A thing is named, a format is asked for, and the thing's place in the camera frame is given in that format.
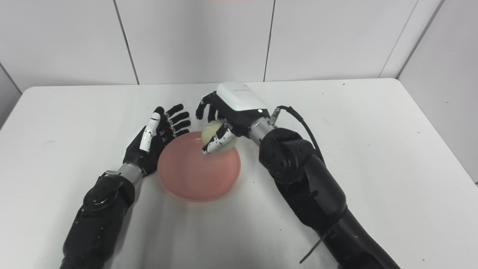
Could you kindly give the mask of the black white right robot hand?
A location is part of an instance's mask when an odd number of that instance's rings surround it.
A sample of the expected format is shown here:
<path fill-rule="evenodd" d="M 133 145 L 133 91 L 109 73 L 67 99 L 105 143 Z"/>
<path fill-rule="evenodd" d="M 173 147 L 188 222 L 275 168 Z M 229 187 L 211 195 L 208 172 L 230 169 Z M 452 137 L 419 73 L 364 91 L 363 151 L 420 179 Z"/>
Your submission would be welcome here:
<path fill-rule="evenodd" d="M 204 155 L 219 152 L 234 137 L 246 137 L 256 145 L 274 126 L 268 124 L 270 113 L 265 103 L 244 83 L 225 82 L 217 89 L 202 97 L 196 119 L 203 119 L 205 108 L 209 107 L 208 122 L 219 120 L 219 129 L 202 148 Z"/>

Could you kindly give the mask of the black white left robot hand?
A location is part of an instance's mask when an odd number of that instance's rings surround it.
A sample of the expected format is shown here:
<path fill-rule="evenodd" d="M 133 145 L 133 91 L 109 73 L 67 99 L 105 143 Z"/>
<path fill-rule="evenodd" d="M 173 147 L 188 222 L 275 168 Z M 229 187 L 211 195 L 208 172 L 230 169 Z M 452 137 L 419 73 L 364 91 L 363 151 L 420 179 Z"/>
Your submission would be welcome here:
<path fill-rule="evenodd" d="M 124 163 L 134 164 L 143 176 L 154 173 L 159 157 L 174 139 L 189 133 L 190 114 L 179 103 L 168 109 L 158 106 L 147 124 L 126 148 Z"/>

